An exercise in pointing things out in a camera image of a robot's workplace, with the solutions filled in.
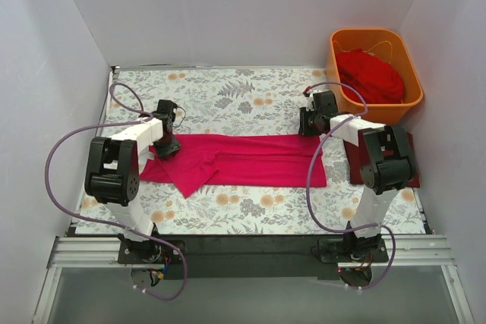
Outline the pink t shirt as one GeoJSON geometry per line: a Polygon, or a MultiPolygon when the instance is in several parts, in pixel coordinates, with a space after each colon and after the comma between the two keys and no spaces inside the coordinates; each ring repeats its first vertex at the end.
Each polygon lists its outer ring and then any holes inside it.
{"type": "Polygon", "coordinates": [[[149,160],[142,181],[172,183],[188,198],[205,184],[305,187],[319,137],[180,134],[181,150],[149,160]]]}

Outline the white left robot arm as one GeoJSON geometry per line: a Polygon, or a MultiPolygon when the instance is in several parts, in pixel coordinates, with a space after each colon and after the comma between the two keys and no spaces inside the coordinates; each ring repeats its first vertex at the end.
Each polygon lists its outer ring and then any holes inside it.
{"type": "Polygon", "coordinates": [[[156,110],[138,118],[137,124],[90,143],[85,191],[123,225],[121,238],[137,242],[135,253],[145,263],[156,262],[162,246],[150,237],[156,227],[137,198],[140,173],[150,160],[173,157],[181,149],[173,134],[177,109],[174,102],[161,99],[156,110]]]}

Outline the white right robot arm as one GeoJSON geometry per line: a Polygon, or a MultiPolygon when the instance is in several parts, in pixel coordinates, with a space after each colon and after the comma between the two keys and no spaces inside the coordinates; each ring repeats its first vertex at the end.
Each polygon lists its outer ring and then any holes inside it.
{"type": "Polygon", "coordinates": [[[303,137],[337,137],[358,149],[358,167],[363,192],[358,208],[342,231],[317,245],[323,260],[344,256],[361,261],[385,250],[381,238],[383,221],[398,192],[416,176],[415,154],[408,134],[397,125],[374,123],[360,115],[339,112],[331,91],[304,91],[308,100],[300,108],[299,134],[303,137]]]}

